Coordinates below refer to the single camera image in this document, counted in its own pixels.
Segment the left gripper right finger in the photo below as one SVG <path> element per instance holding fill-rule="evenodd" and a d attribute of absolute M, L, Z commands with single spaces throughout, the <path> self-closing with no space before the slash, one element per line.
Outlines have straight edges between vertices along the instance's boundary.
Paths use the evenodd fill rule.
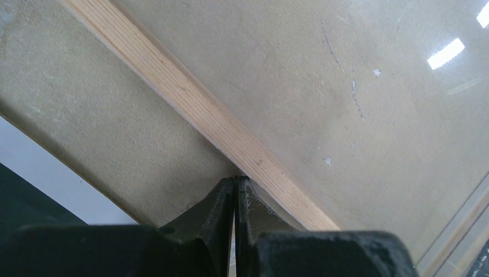
<path fill-rule="evenodd" d="M 261 234 L 305 228 L 249 177 L 235 177 L 234 184 L 236 275 L 254 276 L 254 244 Z"/>

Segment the wooden picture frame with glass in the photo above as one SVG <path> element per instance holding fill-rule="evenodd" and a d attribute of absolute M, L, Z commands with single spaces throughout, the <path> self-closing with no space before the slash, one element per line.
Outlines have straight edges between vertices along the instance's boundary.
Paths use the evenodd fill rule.
<path fill-rule="evenodd" d="M 488 240 L 487 1 L 64 1 L 300 225 L 401 238 L 421 276 Z"/>

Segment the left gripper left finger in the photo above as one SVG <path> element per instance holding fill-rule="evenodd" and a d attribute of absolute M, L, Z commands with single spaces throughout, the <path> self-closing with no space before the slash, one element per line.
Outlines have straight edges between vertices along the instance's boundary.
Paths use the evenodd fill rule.
<path fill-rule="evenodd" d="M 197 204 L 161 226 L 165 276 L 228 276 L 234 179 L 223 178 Z"/>

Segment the printed photo sheet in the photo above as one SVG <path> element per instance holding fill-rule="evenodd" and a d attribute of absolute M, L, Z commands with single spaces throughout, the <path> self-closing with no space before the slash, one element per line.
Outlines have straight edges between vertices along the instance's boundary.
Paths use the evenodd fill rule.
<path fill-rule="evenodd" d="M 136 224 L 105 195 L 1 119 L 1 242 L 37 225 Z"/>

